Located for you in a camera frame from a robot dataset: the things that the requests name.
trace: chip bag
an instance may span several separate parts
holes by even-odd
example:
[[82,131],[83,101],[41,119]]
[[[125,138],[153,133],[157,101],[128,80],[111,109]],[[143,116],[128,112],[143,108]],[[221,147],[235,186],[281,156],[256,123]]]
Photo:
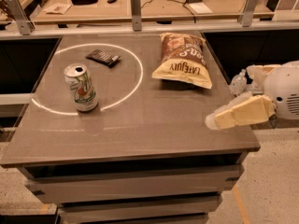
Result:
[[212,82],[202,52],[205,39],[187,34],[163,33],[162,60],[153,78],[178,80],[211,89]]

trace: silver can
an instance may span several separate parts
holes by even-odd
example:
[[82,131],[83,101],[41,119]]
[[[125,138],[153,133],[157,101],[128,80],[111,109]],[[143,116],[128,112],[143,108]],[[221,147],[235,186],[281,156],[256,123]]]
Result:
[[78,111],[87,112],[97,106],[91,73],[84,64],[74,63],[67,66],[64,80]]

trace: wooden table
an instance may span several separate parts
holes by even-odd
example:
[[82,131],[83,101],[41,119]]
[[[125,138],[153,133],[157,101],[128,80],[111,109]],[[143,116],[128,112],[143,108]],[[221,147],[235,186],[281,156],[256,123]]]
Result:
[[[94,49],[121,61],[109,69],[85,59]],[[260,145],[249,126],[206,127],[233,98],[207,46],[211,90],[151,78],[160,56],[159,33],[63,36],[0,164],[19,168],[65,223],[205,223]],[[65,87],[71,63],[93,75],[99,106],[90,113],[75,110]]]
[[[141,0],[141,6],[150,0]],[[182,4],[166,0],[153,0],[146,4],[142,10],[142,21],[175,21],[175,20],[214,20],[237,19],[245,5],[245,0],[204,0],[213,13],[197,14],[190,12]],[[71,0],[50,0],[45,7],[55,3],[71,4]],[[262,4],[258,4],[254,18],[271,18],[273,12]],[[42,10],[35,18],[36,24],[59,23],[91,23],[91,22],[122,22],[131,21],[130,0],[118,0],[108,4],[107,0],[99,0],[98,3],[85,6],[72,6],[64,15],[46,14]]]

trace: floor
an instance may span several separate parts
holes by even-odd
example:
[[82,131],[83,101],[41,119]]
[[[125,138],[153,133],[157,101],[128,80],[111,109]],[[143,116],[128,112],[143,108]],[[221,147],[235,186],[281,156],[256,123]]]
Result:
[[[261,143],[249,154],[244,174],[206,224],[293,224],[299,220],[299,128],[254,131]],[[5,146],[0,143],[0,157]],[[0,215],[54,214],[54,204],[41,203],[24,186],[16,169],[0,168]]]

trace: plastic bottle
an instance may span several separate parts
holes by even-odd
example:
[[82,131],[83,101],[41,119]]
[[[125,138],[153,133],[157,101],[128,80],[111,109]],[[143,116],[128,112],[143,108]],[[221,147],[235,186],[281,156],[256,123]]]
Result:
[[242,69],[240,74],[235,75],[229,85],[230,91],[234,95],[240,95],[246,87],[247,79],[245,77],[246,70]]

